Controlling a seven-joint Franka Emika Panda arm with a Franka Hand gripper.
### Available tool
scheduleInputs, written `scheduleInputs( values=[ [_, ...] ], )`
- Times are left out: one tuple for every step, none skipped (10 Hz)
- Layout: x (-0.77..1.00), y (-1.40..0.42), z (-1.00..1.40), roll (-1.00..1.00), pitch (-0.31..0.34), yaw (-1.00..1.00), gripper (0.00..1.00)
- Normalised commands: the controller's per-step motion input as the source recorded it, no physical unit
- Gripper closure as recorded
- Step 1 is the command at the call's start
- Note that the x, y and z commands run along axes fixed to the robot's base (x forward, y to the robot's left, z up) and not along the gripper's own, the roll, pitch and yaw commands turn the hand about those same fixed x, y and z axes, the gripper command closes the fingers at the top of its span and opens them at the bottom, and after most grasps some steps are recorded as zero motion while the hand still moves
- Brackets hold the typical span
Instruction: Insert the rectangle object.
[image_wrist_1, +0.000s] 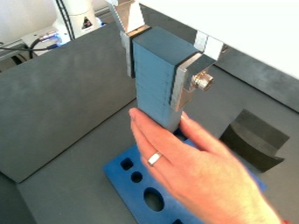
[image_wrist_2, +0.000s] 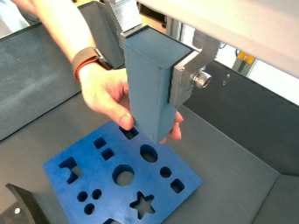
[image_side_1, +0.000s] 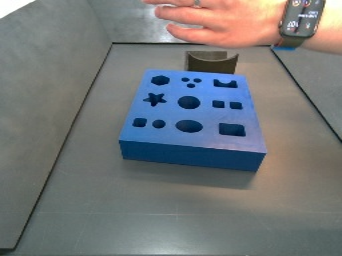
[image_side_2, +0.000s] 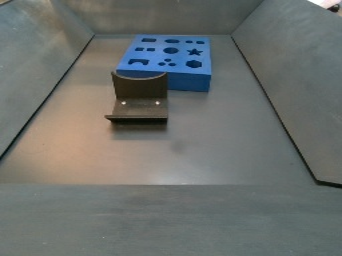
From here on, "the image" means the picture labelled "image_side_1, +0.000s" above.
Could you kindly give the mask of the person's bare hand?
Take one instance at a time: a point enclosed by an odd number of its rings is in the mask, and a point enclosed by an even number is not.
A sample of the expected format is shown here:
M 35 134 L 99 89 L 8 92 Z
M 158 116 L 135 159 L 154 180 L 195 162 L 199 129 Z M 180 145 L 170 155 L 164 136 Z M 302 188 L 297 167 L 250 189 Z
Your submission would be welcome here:
M 286 0 L 142 0 L 178 39 L 222 48 L 272 45 Z

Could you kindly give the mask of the person's forearm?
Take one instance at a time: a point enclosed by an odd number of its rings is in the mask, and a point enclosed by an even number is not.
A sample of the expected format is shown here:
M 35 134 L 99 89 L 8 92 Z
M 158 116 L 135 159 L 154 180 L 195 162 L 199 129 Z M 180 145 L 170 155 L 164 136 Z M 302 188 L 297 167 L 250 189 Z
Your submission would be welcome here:
M 342 0 L 326 0 L 317 33 L 302 47 L 342 55 Z

